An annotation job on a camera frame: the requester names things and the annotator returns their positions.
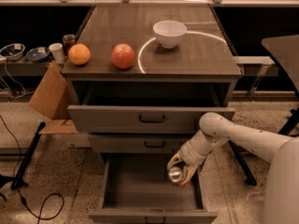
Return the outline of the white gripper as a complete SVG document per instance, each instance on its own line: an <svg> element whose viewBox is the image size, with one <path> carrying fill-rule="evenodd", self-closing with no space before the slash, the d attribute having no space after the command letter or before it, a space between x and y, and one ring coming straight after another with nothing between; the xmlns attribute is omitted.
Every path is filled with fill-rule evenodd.
<svg viewBox="0 0 299 224"><path fill-rule="evenodd" d="M183 168L183 177L179 186L186 188L197 171L197 166L201 165L205 159L206 154L198 151L191 141L187 141L181 146L179 152L170 159L167 164L167 170L170 171L174 167Z"/></svg>

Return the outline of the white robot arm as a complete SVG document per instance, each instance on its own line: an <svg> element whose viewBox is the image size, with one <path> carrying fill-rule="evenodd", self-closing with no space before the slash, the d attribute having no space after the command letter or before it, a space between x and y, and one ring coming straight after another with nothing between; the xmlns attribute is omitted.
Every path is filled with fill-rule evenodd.
<svg viewBox="0 0 299 224"><path fill-rule="evenodd" d="M299 138L242 126L207 112L200 130L171 158L173 182L186 187L195 171L216 147L232 141L270 164L261 224L299 224Z"/></svg>

